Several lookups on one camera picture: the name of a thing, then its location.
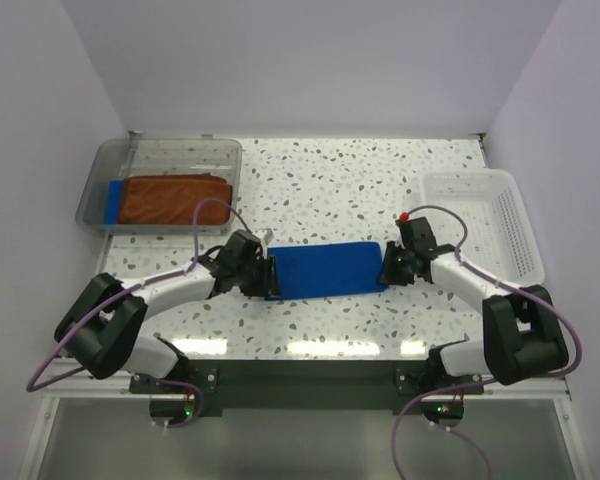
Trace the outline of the blue towel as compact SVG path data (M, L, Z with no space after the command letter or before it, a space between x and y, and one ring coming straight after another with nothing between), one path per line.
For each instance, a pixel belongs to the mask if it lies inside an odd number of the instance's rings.
M105 225L115 225L118 223L123 184L123 180L112 180L109 182L103 218Z
M280 300L305 300L384 292L378 279L383 258L377 242L270 248Z

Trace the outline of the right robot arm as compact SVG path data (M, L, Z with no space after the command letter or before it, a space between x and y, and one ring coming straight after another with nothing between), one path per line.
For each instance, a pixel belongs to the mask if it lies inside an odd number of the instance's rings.
M569 353L551 296L540 286L508 286L439 244L428 220L407 213L396 221L398 241L386 245L379 282L413 285L420 278L444 287L481 317L482 337L429 349L419 387L448 392L461 377L490 376L511 385L568 365Z

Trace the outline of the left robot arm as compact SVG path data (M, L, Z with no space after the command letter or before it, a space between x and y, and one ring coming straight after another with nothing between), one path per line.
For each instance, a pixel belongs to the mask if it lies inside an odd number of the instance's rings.
M144 336L143 323L167 310L237 288L247 297L280 295L270 229L237 230L186 267L152 277L95 276L54 332L54 339L96 379L119 371L152 377L165 392L188 379L187 357L166 340Z

